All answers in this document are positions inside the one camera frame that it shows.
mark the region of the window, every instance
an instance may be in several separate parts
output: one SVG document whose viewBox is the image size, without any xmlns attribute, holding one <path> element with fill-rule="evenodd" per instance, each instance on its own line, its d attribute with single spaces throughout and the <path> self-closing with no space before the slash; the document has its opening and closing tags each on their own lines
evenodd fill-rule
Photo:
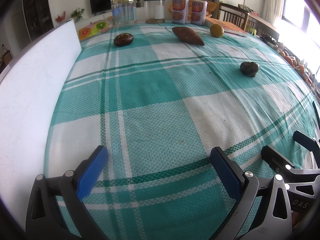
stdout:
<svg viewBox="0 0 320 240">
<path fill-rule="evenodd" d="M 310 17 L 304 0 L 284 0 L 282 19 L 307 32 Z"/>
<path fill-rule="evenodd" d="M 320 24 L 312 13 L 310 13 L 307 35 L 320 46 Z"/>
<path fill-rule="evenodd" d="M 316 73 L 320 65 L 320 24 L 304 0 L 284 0 L 282 20 L 276 23 L 276 28 L 280 34 L 278 41 L 308 62 L 308 68 Z"/>
</svg>

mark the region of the plastic container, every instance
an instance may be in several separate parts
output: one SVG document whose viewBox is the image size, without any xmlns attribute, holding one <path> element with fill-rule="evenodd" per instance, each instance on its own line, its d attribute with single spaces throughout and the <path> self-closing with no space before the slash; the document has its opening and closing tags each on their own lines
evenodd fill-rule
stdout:
<svg viewBox="0 0 320 240">
<path fill-rule="evenodd" d="M 114 27 L 137 23 L 134 0 L 111 0 Z"/>
<path fill-rule="evenodd" d="M 206 1 L 192 0 L 190 23 L 204 25 L 207 4 L 208 2 Z"/>
<path fill-rule="evenodd" d="M 172 0 L 172 22 L 186 24 L 189 0 Z"/>
<path fill-rule="evenodd" d="M 165 0 L 144 0 L 146 23 L 163 23 Z"/>
</svg>

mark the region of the dark round pastry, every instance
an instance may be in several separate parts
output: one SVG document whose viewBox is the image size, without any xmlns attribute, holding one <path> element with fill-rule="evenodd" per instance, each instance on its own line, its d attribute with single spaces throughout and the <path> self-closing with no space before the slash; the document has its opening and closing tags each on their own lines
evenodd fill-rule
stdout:
<svg viewBox="0 0 320 240">
<path fill-rule="evenodd" d="M 246 76 L 255 77 L 259 70 L 259 64 L 256 62 L 242 62 L 240 70 Z"/>
<path fill-rule="evenodd" d="M 133 42 L 133 36 L 130 33 L 121 33 L 113 40 L 114 45 L 122 47 Z"/>
</svg>

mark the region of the glass jar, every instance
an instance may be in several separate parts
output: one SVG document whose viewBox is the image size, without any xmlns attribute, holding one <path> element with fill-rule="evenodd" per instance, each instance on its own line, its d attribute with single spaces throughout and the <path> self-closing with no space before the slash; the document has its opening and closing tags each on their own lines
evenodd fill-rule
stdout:
<svg viewBox="0 0 320 240">
<path fill-rule="evenodd" d="M 134 0 L 111 0 L 114 27 L 137 23 Z"/>
<path fill-rule="evenodd" d="M 144 0 L 146 10 L 146 23 L 164 22 L 165 0 Z"/>
</svg>

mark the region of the snack canister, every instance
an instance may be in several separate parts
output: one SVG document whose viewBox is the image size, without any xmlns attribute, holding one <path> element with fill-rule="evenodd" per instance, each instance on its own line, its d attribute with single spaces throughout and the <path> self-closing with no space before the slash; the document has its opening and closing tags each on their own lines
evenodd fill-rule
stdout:
<svg viewBox="0 0 320 240">
<path fill-rule="evenodd" d="M 111 0 L 114 27 L 137 23 L 136 2 L 134 0 Z"/>
<path fill-rule="evenodd" d="M 189 0 L 172 0 L 172 22 L 186 24 Z"/>
<path fill-rule="evenodd" d="M 192 0 L 190 20 L 191 23 L 204 25 L 207 4 L 208 2 L 206 1 Z"/>
</svg>

